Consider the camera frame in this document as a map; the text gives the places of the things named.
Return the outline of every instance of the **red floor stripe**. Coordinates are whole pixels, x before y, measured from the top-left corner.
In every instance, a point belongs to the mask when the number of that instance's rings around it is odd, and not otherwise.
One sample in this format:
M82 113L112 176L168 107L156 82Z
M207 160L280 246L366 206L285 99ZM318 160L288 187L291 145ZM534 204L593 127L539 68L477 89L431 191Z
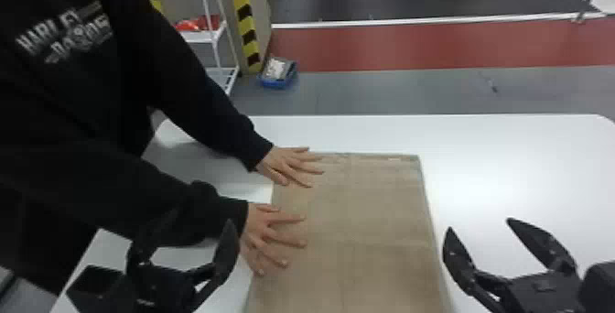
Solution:
M270 53L302 71L615 64L615 18L277 29Z

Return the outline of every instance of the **finger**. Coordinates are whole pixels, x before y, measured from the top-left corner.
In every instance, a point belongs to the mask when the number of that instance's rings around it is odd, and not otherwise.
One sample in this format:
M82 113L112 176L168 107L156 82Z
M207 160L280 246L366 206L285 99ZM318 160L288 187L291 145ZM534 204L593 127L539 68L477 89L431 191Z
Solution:
M313 175L321 175L325 173L325 171L321 170L318 167L311 166L309 164L303 163L296 159L288 160L288 164L290 165L290 167L294 169L298 169L303 172L311 173Z
M245 262L250 266L250 269L252 269L256 275L264 276L264 265L259 259L258 251L251 248L246 242L242 242L241 253Z
M306 220L305 215L287 214L285 212L272 213L267 218L270 224L290 224Z
M316 162L323 159L323 156L309 152L294 154L293 157L305 162Z
M255 204L256 209L264 212L279 212L280 209L271 204Z
M288 164L282 165L281 172L284 173L285 176L292 178L294 181L296 181L297 183L299 183L299 185L303 187L311 188L314 186L314 184L311 181L307 180L306 178L301 177L301 175L299 175L298 172L296 172Z
M303 239L299 239L294 235L290 235L290 234L285 234L285 233L281 233L278 232L272 228L270 228L269 230L267 230L264 233L264 236L267 239L270 239L276 243L282 243L286 246L292 246L292 247L296 247L296 248L304 248L308 245L308 242L303 240Z
M305 153L309 150L309 147L289 147L289 148L283 148L286 150L291 150L295 153Z
M280 172L278 172L278 171L276 171L276 170L274 170L272 168L268 168L265 171L264 175L267 178L273 180L275 184L283 185L283 186L286 186L286 185L289 184L288 178L286 178L283 174L281 174Z
M254 246L256 246L256 248L258 249L258 251L260 251L261 254L264 255L267 259L269 259L273 264L279 267L288 266L288 260L282 258L279 254L277 254L277 252L272 250L269 244L263 241L263 239L253 237L251 238L251 240Z

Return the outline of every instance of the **white table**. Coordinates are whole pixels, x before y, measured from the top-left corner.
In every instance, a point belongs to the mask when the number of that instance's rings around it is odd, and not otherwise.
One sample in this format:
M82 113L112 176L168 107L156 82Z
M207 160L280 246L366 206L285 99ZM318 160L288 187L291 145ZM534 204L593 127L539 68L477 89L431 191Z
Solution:
M477 265L500 275L542 271L504 219L515 217L552 232L577 258L581 274L615 259L615 127L596 115L432 115L256 117L259 133L280 146L319 152L419 155L437 243L454 226ZM267 202L272 187L246 174L164 122L145 158L184 180L203 179L221 193ZM128 241L98 232L73 277L85 265L121 269ZM212 245L160 250L155 261L188 268L207 263ZM486 311L444 270L452 311ZM243 310L250 272L241 261L230 281L200 312ZM62 296L53 313L75 309Z

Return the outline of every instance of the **hand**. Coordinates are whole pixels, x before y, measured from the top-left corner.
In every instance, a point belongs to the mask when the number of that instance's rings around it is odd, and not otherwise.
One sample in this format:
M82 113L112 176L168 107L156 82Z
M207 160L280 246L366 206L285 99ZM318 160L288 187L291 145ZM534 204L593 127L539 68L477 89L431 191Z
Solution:
M256 170L270 178L276 184L288 185L293 179L300 185L311 188L314 184L304 178L300 172L321 175L323 170L311 166L310 162L319 161L322 156L309 152L309 148L278 148L274 146L263 160L256 165Z
M303 248L307 245L305 240L278 232L272 226L299 223L305 219L304 216L283 213L279 208L270 204L250 203L248 205L248 218L240 243L242 255L255 274L264 275L266 262L282 268L288 266L288 260L274 252L271 242L296 248Z

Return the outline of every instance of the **black hoodie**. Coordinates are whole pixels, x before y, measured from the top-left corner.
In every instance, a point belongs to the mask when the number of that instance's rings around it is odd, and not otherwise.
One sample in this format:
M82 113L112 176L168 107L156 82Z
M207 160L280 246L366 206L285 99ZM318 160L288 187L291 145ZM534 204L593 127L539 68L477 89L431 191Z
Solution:
M148 0L0 0L1 265L57 293L96 228L181 207L167 244L243 229L246 202L139 158L147 106L248 170L272 147Z

